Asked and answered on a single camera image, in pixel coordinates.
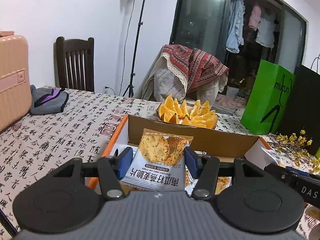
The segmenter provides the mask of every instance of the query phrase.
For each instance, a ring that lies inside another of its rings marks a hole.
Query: dark brown chair
[[[93,44],[93,38],[87,41],[57,38],[56,59],[60,87],[94,92]]]

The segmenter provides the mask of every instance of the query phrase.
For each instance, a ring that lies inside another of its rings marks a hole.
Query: ribbed suitcase
[[[0,31],[0,131],[24,116],[30,106],[27,40]]]

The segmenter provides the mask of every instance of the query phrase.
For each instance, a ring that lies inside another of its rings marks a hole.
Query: green paper bag
[[[255,135],[275,133],[293,84],[294,74],[280,65],[261,60],[241,123]]]

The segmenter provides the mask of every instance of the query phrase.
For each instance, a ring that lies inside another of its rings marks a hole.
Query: light stand
[[[143,25],[142,20],[142,13],[143,13],[143,8],[144,8],[144,3],[146,0],[143,0],[142,2],[142,7],[141,7],[141,12],[140,12],[140,19],[139,19],[139,23],[138,23],[138,30],[137,30],[137,37],[136,37],[136,44],[134,46],[134,52],[133,52],[133,59],[132,59],[132,67],[131,67],[131,75],[130,75],[130,84],[128,85],[127,89],[125,90],[125,92],[123,93],[123,97],[124,95],[127,93],[127,91],[129,90],[129,98],[133,97],[133,88],[134,86],[132,85],[132,81],[133,81],[133,77],[136,75],[134,73],[134,63],[136,61],[136,54],[137,54],[137,46],[138,46],[138,39],[139,39],[139,33],[140,33],[140,27],[141,25]]]

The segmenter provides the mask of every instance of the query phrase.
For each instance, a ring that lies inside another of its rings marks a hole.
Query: red patterned cloth
[[[215,56],[200,49],[189,49],[174,44],[165,45],[162,52],[169,54],[171,67],[174,67],[183,75],[183,79],[188,81],[187,93],[197,90],[224,73],[228,76],[228,67]]]

